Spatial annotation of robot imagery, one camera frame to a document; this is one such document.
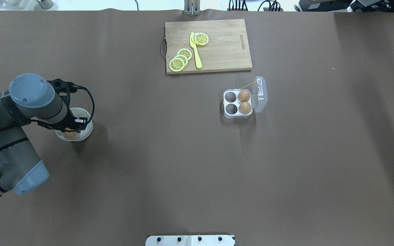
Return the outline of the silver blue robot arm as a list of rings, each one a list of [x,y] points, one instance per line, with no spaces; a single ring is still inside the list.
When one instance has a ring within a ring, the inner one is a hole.
[[[78,90],[87,88],[24,73],[0,93],[0,197],[9,191],[23,195],[50,177],[23,126],[35,122],[63,134],[91,133],[93,113],[77,117],[70,109],[70,95]]]

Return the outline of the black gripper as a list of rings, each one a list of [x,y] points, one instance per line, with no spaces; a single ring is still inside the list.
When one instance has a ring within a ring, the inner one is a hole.
[[[57,93],[57,98],[61,99],[62,107],[58,114],[51,119],[40,119],[37,117],[37,124],[47,129],[64,131],[66,127],[70,127],[74,123],[74,117],[70,111],[70,95],[78,90],[89,90],[86,87],[76,85],[72,82],[66,82],[62,79],[47,81]]]

